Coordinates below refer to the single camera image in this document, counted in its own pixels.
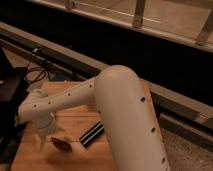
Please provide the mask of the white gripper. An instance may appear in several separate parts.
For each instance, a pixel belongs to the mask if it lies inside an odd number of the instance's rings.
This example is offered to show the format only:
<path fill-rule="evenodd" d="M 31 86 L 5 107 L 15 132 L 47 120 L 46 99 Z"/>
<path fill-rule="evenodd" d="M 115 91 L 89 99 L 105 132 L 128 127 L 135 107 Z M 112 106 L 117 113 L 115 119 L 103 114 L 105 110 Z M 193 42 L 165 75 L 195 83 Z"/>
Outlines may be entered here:
<path fill-rule="evenodd" d="M 57 125 L 55 117 L 52 113 L 43 115 L 33 120 L 33 126 L 36 129 L 35 135 L 36 147 L 41 150 L 45 142 L 45 136 L 56 132 L 66 132 L 66 130 Z"/>

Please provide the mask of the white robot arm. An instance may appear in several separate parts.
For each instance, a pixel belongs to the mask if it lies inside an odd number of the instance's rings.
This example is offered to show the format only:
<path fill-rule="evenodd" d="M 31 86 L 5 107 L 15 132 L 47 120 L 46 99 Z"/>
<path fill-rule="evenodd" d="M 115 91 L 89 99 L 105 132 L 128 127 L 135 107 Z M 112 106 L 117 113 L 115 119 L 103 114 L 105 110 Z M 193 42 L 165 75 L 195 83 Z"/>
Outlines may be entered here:
<path fill-rule="evenodd" d="M 18 121 L 34 122 L 46 136 L 56 127 L 53 112 L 89 103 L 96 104 L 118 171 L 171 171 L 152 99 L 123 65 L 55 95 L 33 90 L 18 108 Z"/>

